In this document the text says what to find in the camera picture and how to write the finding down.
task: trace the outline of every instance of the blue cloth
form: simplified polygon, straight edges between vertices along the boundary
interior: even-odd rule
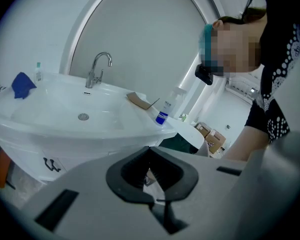
[[[211,60],[211,31],[212,24],[206,24],[199,39],[199,54],[205,67],[218,67],[217,60]]]
[[[25,99],[29,95],[29,90],[37,88],[30,78],[23,72],[20,72],[12,82],[11,85],[14,91],[14,98]]]

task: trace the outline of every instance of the blue label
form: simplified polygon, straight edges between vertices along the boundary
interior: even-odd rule
[[[164,122],[167,120],[168,114],[163,113],[160,111],[160,113],[158,114],[158,116],[156,117],[155,121],[160,124],[163,125]]]

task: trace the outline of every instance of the chrome faucet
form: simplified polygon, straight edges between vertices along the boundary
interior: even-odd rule
[[[101,74],[99,77],[95,78],[95,68],[96,68],[96,64],[98,59],[102,56],[102,55],[106,55],[108,57],[108,67],[112,66],[112,57],[108,52],[100,52],[97,56],[95,56],[93,64],[92,64],[92,68],[91,71],[88,73],[88,77],[86,78],[86,82],[85,82],[85,87],[86,88],[92,88],[95,83],[101,83],[102,82],[102,75],[104,74],[104,70],[101,70]]]

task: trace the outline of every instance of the woman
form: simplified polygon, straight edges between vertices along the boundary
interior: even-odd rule
[[[247,7],[240,18],[224,16],[204,29],[201,60],[213,75],[251,72],[264,65],[259,97],[226,159],[246,161],[252,151],[290,131],[274,98],[300,54],[300,12],[287,1],[266,0],[266,9]]]

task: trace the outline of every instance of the sink drain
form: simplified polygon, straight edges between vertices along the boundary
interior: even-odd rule
[[[86,121],[89,119],[89,116],[86,114],[86,113],[81,113],[80,115],[78,115],[78,118],[81,120],[81,121]]]

